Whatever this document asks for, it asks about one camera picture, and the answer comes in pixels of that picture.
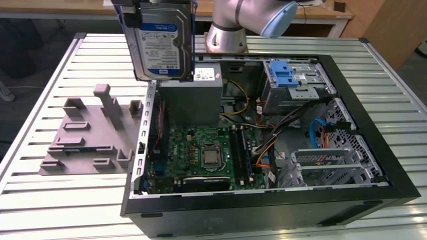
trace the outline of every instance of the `motherboard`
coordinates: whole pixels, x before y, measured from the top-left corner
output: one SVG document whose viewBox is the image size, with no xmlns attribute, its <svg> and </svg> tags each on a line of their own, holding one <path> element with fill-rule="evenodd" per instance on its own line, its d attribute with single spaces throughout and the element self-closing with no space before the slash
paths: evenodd
<svg viewBox="0 0 427 240">
<path fill-rule="evenodd" d="M 162 194 L 266 188 L 254 168 L 255 130 L 237 128 L 171 128 L 168 159 L 155 162 L 152 185 Z"/>
</svg>

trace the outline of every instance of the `gray plastic block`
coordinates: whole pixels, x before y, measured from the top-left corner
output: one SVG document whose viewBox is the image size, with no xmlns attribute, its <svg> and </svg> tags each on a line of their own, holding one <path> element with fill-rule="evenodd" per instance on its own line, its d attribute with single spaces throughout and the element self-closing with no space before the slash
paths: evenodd
<svg viewBox="0 0 427 240">
<path fill-rule="evenodd" d="M 110 96 L 110 90 L 111 87 L 108 84 L 96 84 L 94 95 L 95 97 L 99 97 L 102 105 L 104 106 L 103 113 L 106 117 L 110 118 L 112 126 L 118 130 L 123 129 L 124 127 L 120 119 L 123 112 L 118 103 L 118 99 Z"/>
<path fill-rule="evenodd" d="M 96 169 L 114 169 L 116 167 L 110 158 L 94 158 L 92 166 Z"/>
<path fill-rule="evenodd" d="M 55 142 L 56 145 L 70 146 L 70 145 L 86 145 L 86 140 L 83 137 L 59 137 Z"/>
<path fill-rule="evenodd" d="M 64 167 L 64 164 L 60 160 L 52 159 L 50 161 L 43 161 L 40 168 L 46 171 L 60 171 Z"/>
<path fill-rule="evenodd" d="M 142 101 L 118 105 L 110 86 L 96 86 L 103 105 L 84 105 L 79 98 L 67 100 L 71 114 L 63 119 L 47 156 L 42 175 L 126 173 L 135 157 L 143 112 Z"/>
<path fill-rule="evenodd" d="M 87 121 L 76 121 L 64 124 L 66 131 L 79 131 L 79 130 L 88 130 L 91 125 Z"/>
<path fill-rule="evenodd" d="M 116 160 L 118 160 L 118 162 L 119 162 L 119 164 L 120 164 L 120 166 L 122 166 L 123 168 L 127 168 L 127 167 L 128 167 L 130 162 L 131 162 L 134 156 L 135 156 L 135 153 L 134 153 L 134 150 L 132 150 L 132 149 L 128 151 L 127 156 L 126 156 L 126 154 L 123 153 L 123 151 L 119 150 Z"/>
<path fill-rule="evenodd" d="M 80 98 L 68 98 L 63 107 L 70 118 L 82 118 L 80 110 L 86 108 L 87 106 Z"/>
</svg>

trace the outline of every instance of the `aluminum rail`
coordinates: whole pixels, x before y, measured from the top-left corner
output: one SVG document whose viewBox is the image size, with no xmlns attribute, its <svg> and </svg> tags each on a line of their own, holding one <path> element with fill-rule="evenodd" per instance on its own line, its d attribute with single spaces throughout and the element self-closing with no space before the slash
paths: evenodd
<svg viewBox="0 0 427 240">
<path fill-rule="evenodd" d="M 204 52 L 204 38 L 196 38 Z M 358 39 L 249 37 L 251 53 L 331 55 L 390 144 L 422 197 L 386 208 L 339 227 L 239 232 L 176 239 L 278 240 L 427 238 L 427 111 L 369 43 Z M 144 240 L 140 229 L 122 218 L 126 174 L 38 174 L 40 162 L 66 115 L 67 97 L 100 104 L 94 86 L 111 85 L 120 103 L 143 100 L 146 83 L 134 79 L 122 34 L 80 34 L 59 64 L 39 101 L 0 164 L 0 239 Z"/>
</svg>

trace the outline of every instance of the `hard drive label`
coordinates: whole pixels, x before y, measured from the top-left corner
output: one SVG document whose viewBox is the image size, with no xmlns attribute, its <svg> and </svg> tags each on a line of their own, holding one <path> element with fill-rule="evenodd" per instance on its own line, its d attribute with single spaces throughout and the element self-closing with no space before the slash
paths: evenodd
<svg viewBox="0 0 427 240">
<path fill-rule="evenodd" d="M 180 52 L 174 45 L 179 36 L 175 24 L 143 23 L 140 26 L 143 62 L 148 71 L 159 75 L 174 75 L 180 69 Z"/>
</svg>

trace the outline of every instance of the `blue drive bracket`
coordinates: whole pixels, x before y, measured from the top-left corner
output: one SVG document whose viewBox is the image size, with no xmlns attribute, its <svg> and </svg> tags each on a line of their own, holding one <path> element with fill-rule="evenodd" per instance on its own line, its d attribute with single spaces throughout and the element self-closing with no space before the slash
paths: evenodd
<svg viewBox="0 0 427 240">
<path fill-rule="evenodd" d="M 270 72 L 278 87 L 298 87 L 301 85 L 294 79 L 294 70 L 287 61 L 270 61 Z"/>
</svg>

